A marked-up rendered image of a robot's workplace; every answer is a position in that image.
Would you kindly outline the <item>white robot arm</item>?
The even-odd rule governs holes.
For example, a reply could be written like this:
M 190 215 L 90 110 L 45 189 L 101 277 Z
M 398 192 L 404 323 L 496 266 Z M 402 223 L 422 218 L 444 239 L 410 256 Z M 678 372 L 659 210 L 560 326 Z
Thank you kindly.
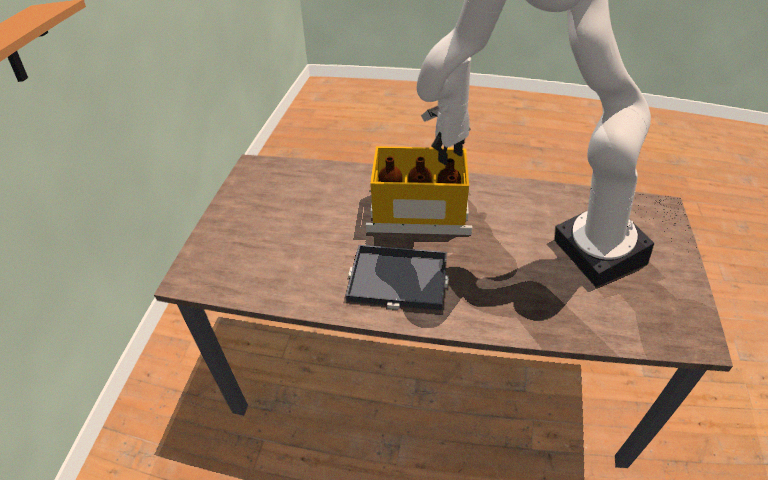
M 593 257 L 621 258 L 637 241 L 637 230 L 629 218 L 638 179 L 637 160 L 651 123 L 648 104 L 622 62 L 608 0 L 526 1 L 543 11 L 567 11 L 576 63 L 602 103 L 603 114 L 587 152 L 593 169 L 588 211 L 573 225 L 574 240 Z M 454 30 L 429 52 L 418 76 L 417 93 L 425 102 L 438 101 L 438 106 L 421 115 L 424 122 L 437 117 L 439 108 L 450 114 L 468 109 L 471 56 L 486 46 L 505 2 L 465 0 Z

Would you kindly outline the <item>yellow wooden crate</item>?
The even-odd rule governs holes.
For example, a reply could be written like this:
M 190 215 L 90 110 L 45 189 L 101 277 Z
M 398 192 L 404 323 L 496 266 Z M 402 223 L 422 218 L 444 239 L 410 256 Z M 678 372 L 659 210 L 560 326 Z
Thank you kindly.
M 461 175 L 461 184 L 437 183 L 438 173 L 445 165 L 438 161 L 438 151 L 434 148 L 376 147 L 371 177 L 373 223 L 465 225 L 468 170 L 452 148 L 446 153 L 448 158 L 455 160 L 454 168 Z M 424 157 L 425 167 L 432 173 L 432 183 L 379 182 L 378 175 L 386 166 L 387 157 L 394 158 L 394 166 L 401 170 L 403 182 L 408 182 L 416 158 Z

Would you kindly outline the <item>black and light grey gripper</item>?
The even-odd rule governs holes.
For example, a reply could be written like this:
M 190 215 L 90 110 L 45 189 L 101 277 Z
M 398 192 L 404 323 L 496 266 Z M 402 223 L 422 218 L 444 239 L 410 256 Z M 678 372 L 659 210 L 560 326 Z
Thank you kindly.
M 448 154 L 446 153 L 448 148 L 446 147 L 455 144 L 453 152 L 460 157 L 463 155 L 463 144 L 465 143 L 465 139 L 469 136 L 470 131 L 468 109 L 464 113 L 450 114 L 439 109 L 436 121 L 435 140 L 431 147 L 438 151 L 438 161 L 444 165 L 447 165 L 448 160 Z M 441 148 L 442 145 L 445 146 L 443 149 Z

